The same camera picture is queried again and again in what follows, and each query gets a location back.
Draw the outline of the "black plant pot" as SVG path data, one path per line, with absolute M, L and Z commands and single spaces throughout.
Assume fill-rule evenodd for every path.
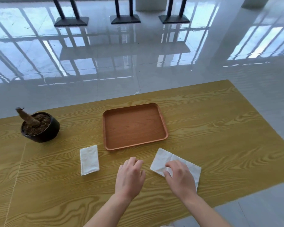
M 32 117 L 38 120 L 41 125 L 32 127 L 23 122 L 20 128 L 21 134 L 37 143 L 44 143 L 53 140 L 60 131 L 60 123 L 46 112 L 37 112 Z

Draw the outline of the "folded white tissue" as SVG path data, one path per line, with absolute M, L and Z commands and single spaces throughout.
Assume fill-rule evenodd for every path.
M 81 176 L 100 170 L 97 145 L 80 149 L 80 165 Z

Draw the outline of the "brown wooden tray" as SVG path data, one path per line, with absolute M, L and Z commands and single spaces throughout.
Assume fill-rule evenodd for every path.
M 103 144 L 107 151 L 153 143 L 169 136 L 156 103 L 106 110 L 102 114 L 102 124 Z

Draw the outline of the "person's right forearm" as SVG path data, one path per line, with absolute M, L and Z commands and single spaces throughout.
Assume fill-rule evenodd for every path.
M 231 227 L 231 225 L 200 196 L 193 195 L 183 201 L 200 227 Z

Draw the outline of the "person's right hand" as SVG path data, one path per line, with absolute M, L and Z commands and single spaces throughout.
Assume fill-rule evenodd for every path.
M 197 194 L 195 181 L 188 167 L 179 160 L 173 160 L 165 164 L 173 171 L 172 179 L 166 179 L 173 194 L 182 202 L 185 198 Z

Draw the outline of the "person's left forearm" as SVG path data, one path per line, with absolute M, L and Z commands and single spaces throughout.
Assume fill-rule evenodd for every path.
M 115 193 L 83 227 L 117 227 L 135 197 Z

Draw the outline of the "white tissue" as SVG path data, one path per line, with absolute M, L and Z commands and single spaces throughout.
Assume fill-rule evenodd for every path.
M 178 157 L 174 154 L 172 154 L 171 152 L 168 152 L 162 148 L 159 148 L 155 158 L 151 164 L 150 170 L 158 173 L 159 175 L 162 175 L 163 177 L 164 175 L 164 171 L 169 172 L 169 174 L 171 175 L 171 177 L 173 176 L 173 171 L 171 168 L 166 167 L 165 164 L 167 162 L 173 161 L 173 160 L 179 160 L 180 162 L 182 162 L 183 164 L 185 164 L 188 169 L 189 172 L 191 173 L 191 175 L 194 178 L 195 181 L 195 186 L 196 186 L 196 190 L 198 188 L 199 185 L 199 180 L 200 180 L 200 175 L 201 175 L 201 167 L 182 159 L 181 157 Z
M 80 149 L 80 165 L 81 176 L 100 170 L 97 145 Z

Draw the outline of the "white pillar base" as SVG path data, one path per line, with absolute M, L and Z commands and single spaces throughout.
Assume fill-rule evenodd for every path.
M 135 0 L 136 11 L 165 11 L 168 0 Z
M 244 0 L 241 8 L 245 9 L 261 9 L 265 7 L 269 0 Z

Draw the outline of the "brown plant stump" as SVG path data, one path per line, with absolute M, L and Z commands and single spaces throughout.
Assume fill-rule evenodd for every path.
M 20 116 L 20 118 L 22 118 L 23 121 L 25 121 L 29 126 L 40 126 L 41 125 L 41 123 L 37 119 L 35 119 L 31 115 L 27 114 L 23 110 L 23 108 L 17 107 L 15 110 L 18 113 L 18 115 Z

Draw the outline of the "black metal stand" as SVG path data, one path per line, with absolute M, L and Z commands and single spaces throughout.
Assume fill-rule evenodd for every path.
M 184 10 L 187 0 L 182 0 L 180 11 L 178 15 L 172 15 L 172 7 L 174 0 L 168 1 L 168 8 L 166 15 L 160 15 L 159 19 L 163 24 L 168 23 L 190 23 L 190 20 L 184 15 Z
M 129 15 L 120 15 L 119 1 L 114 0 L 116 15 L 110 16 L 111 24 L 140 23 L 138 15 L 133 14 L 133 0 L 129 0 Z
M 79 27 L 88 25 L 89 17 L 80 17 L 75 0 L 70 0 L 75 17 L 65 17 L 59 1 L 53 0 L 53 2 L 60 15 L 60 17 L 57 18 L 56 22 L 54 23 L 55 27 Z

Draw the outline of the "person's left hand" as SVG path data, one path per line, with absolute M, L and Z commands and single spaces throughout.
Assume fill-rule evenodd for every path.
M 145 182 L 140 181 L 143 163 L 143 160 L 130 157 L 120 165 L 116 177 L 115 193 L 123 193 L 133 197 L 140 193 Z

